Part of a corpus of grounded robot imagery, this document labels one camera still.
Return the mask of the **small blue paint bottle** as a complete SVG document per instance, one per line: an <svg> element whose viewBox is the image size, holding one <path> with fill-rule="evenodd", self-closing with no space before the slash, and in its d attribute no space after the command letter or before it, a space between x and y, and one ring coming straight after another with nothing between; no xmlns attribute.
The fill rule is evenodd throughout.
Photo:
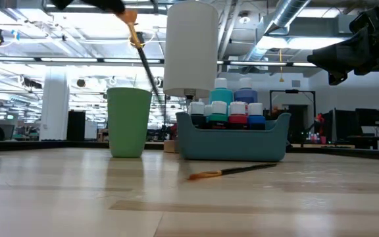
<svg viewBox="0 0 379 237"><path fill-rule="evenodd" d="M263 116L262 103L250 103L248 105L248 128L250 130L265 130L266 119Z"/></svg>

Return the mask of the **black portal frame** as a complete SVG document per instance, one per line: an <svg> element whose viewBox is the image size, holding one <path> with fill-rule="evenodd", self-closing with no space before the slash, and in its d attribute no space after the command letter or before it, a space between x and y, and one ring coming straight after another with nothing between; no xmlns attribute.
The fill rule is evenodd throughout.
<svg viewBox="0 0 379 237"><path fill-rule="evenodd" d="M270 90L269 91L269 109L270 109L270 114L271 114L271 110L272 110L272 94L274 92L282 92L282 93L289 93L289 94L296 94L296 93L302 93L303 95L306 96L306 93L311 93L313 95L313 114L314 114L314 117L317 115L317 112L316 112L316 92L315 91L312 91L312 90L296 90L296 89L292 89L292 90Z"/></svg>

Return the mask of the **small red paint bottle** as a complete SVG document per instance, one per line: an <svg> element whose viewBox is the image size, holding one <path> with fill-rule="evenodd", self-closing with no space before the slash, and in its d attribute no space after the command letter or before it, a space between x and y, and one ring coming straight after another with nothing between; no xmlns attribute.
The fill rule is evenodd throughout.
<svg viewBox="0 0 379 237"><path fill-rule="evenodd" d="M248 125L247 104L241 101L231 102L228 127L231 130L246 130Z"/></svg>

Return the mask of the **black cabinet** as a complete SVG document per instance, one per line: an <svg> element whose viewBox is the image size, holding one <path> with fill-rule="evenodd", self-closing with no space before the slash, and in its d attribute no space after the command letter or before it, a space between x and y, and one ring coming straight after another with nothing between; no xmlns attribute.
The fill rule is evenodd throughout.
<svg viewBox="0 0 379 237"><path fill-rule="evenodd" d="M69 111L66 139L73 142L85 140L86 112Z"/></svg>

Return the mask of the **large teal paint bottle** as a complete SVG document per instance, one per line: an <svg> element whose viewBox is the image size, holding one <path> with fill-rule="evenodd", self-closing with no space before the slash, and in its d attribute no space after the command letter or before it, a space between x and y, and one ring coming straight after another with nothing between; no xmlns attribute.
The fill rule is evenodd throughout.
<svg viewBox="0 0 379 237"><path fill-rule="evenodd" d="M228 81L226 78L216 78L215 87L210 92L209 102L212 104L213 101L223 101L228 105L227 113L229 115L229 106L231 102L234 101L234 94L232 90L228 89Z"/></svg>

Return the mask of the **white building column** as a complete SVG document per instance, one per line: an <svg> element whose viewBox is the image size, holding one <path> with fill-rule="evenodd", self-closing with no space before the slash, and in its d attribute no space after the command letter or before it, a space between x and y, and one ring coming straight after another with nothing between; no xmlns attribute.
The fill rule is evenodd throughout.
<svg viewBox="0 0 379 237"><path fill-rule="evenodd" d="M44 77L39 139L66 140L69 79L64 67L51 66Z"/></svg>

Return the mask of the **black background monitor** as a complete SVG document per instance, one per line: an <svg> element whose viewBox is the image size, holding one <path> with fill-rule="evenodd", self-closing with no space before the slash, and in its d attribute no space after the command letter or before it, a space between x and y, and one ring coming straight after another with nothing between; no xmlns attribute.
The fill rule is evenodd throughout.
<svg viewBox="0 0 379 237"><path fill-rule="evenodd" d="M356 108L355 112L361 126L379 127L379 109Z"/></svg>

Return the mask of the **black metal table frame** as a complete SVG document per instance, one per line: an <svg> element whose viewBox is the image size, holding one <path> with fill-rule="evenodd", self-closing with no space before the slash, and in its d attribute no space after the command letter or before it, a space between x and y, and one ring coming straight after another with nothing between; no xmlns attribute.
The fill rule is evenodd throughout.
<svg viewBox="0 0 379 237"><path fill-rule="evenodd" d="M108 143L97 142L66 142L66 141L45 141L45 142L0 142L0 151L19 151L32 149L55 149L55 148L90 148L108 149ZM370 149L350 149L338 147L248 147L231 148L218 145L191 145L184 148L183 158L187 160L206 161L252 161L252 162L278 162L287 153L316 153L326 155L338 155L346 157L360 157L379 160L379 151Z"/></svg>

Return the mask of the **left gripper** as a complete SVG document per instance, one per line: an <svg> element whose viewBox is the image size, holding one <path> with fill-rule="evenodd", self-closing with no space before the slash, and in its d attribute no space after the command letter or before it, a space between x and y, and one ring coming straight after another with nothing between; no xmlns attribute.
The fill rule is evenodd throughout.
<svg viewBox="0 0 379 237"><path fill-rule="evenodd" d="M75 0L50 0L50 2L59 10L64 10ZM115 14L122 14L125 10L125 4L122 0L81 0L88 5L92 5L101 10L112 11Z"/></svg>

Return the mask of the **large blue paint bottle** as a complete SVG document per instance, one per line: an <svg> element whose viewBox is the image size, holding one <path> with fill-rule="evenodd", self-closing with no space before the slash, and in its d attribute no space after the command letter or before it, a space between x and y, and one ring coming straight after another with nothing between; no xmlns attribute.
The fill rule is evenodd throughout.
<svg viewBox="0 0 379 237"><path fill-rule="evenodd" d="M258 93L253 89L250 78L240 78L238 89L234 92L234 101L247 104L258 102Z"/></svg>

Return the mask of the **teal plastic bin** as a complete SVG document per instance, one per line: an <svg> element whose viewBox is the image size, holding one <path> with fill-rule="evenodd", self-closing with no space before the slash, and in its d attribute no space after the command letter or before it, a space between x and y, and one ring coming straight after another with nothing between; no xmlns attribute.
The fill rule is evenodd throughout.
<svg viewBox="0 0 379 237"><path fill-rule="evenodd" d="M266 121L265 130L198 129L189 114L179 112L177 133L185 160L279 162L286 154L291 115Z"/></svg>

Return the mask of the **small black paint bottle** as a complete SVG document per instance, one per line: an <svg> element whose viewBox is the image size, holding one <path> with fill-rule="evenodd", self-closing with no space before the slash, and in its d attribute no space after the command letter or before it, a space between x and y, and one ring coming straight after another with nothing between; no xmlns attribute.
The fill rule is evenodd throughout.
<svg viewBox="0 0 379 237"><path fill-rule="evenodd" d="M191 117L192 124L196 128L203 129L206 124L206 118L204 115L205 104L203 102L193 101L189 104L189 115Z"/></svg>

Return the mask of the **orange fan paintbrush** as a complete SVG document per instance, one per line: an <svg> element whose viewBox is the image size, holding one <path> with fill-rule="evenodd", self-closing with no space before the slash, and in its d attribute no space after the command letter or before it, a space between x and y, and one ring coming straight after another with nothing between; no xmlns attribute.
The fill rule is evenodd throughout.
<svg viewBox="0 0 379 237"><path fill-rule="evenodd" d="M161 99L161 96L159 95L159 91L158 91L156 84L155 84L155 79L153 77L151 69L149 68L149 62L147 60L147 57L145 56L145 53L143 51L143 46L142 46L142 44L138 38L138 34L137 34L135 27L134 27L134 25L136 23L137 15L138 15L138 13L136 11L133 11L133 10L125 10L122 13L115 13L115 16L118 17L121 21L123 21L127 25L128 29L130 31L131 40L134 43L134 47L138 51L139 57L141 59L141 63L145 69L145 72L146 72L147 78L149 80L149 83L151 84L153 93L155 94L157 101L162 105L163 101Z"/></svg>

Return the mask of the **white shade wooden base lamp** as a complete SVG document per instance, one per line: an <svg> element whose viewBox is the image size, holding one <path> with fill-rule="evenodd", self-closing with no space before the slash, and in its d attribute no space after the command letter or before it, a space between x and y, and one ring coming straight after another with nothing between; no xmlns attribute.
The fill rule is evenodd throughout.
<svg viewBox="0 0 379 237"><path fill-rule="evenodd" d="M207 98L214 87L218 12L202 1L182 1L168 10L164 88L187 103Z"/></svg>

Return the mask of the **gold-ferrule paintbrush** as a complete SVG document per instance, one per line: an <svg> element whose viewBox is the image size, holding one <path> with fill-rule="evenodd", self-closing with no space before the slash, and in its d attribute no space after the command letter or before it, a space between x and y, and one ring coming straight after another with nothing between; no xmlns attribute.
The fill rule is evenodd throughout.
<svg viewBox="0 0 379 237"><path fill-rule="evenodd" d="M189 176L189 180L199 180L202 178L213 178L218 176L224 176L228 174L236 174L241 172L248 172L248 171L255 171L259 169L267 169L271 167L275 167L277 163L273 164L261 164L261 165L253 165L249 167L237 167L237 168L231 168L231 169L222 169L219 171L208 171L208 172L200 172L197 174L191 174Z"/></svg>

